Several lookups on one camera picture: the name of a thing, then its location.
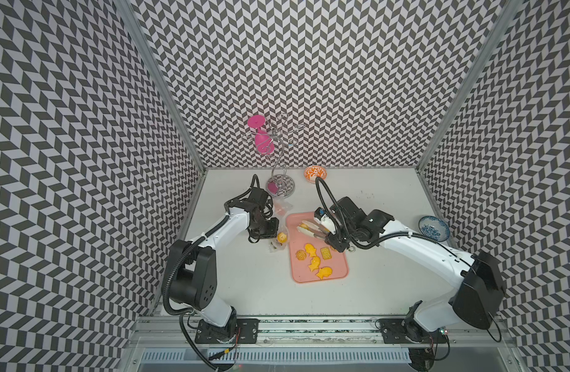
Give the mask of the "metal tongs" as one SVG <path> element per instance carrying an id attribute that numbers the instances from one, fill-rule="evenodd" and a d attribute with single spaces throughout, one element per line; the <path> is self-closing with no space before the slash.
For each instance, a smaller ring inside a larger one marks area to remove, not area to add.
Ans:
<path id="1" fill-rule="evenodd" d="M 322 225 L 316 225 L 308 220 L 303 220 L 298 226 L 297 231 L 309 237 L 323 240 L 327 245 L 337 252 L 343 253 L 350 249 L 350 243 L 345 238 L 339 238 L 336 234 L 330 232 Z"/>

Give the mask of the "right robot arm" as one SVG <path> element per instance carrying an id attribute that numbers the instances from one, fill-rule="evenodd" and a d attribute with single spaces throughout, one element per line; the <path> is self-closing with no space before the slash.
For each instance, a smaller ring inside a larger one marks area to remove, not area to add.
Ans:
<path id="1" fill-rule="evenodd" d="M 322 178 L 316 178 L 315 186 L 322 206 L 314 215 L 331 223 L 325 237 L 329 246 L 339 252 L 384 248 L 432 271 L 450 286 L 445 294 L 418 300 L 409 308 L 401 322 L 409 342 L 420 343 L 458 322 L 487 332 L 499 327 L 496 315 L 506 282 L 496 257 L 454 249 L 378 209 L 366 214 L 350 198 L 336 199 Z"/>

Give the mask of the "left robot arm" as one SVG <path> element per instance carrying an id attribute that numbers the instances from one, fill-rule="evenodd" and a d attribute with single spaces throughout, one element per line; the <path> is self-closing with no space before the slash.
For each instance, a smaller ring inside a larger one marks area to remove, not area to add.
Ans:
<path id="1" fill-rule="evenodd" d="M 171 316 L 196 312 L 203 333 L 212 342 L 229 343 L 237 334 L 237 311 L 216 295 L 217 253 L 240 233 L 250 243 L 277 237 L 278 218 L 273 200 L 260 187 L 257 175 L 245 192 L 225 202 L 225 214 L 209 231 L 194 240 L 178 240 L 171 247 L 161 285 L 163 308 Z"/>

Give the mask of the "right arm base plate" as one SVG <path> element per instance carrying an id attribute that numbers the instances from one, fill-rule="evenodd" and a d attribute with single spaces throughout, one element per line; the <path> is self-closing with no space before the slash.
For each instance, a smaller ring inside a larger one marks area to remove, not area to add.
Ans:
<path id="1" fill-rule="evenodd" d="M 445 330 L 436 330 L 429 333 L 417 323 L 405 324 L 405 319 L 382 318 L 375 322 L 385 344 L 418 344 L 435 346 L 445 343 L 447 334 Z"/>

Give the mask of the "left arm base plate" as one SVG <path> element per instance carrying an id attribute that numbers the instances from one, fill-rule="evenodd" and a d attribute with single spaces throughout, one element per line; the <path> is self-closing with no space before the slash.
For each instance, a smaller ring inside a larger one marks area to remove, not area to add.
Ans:
<path id="1" fill-rule="evenodd" d="M 232 319 L 224 327 L 212 325 L 204 320 L 198 324 L 194 342 L 196 344 L 255 344 L 259 335 L 258 319 Z"/>

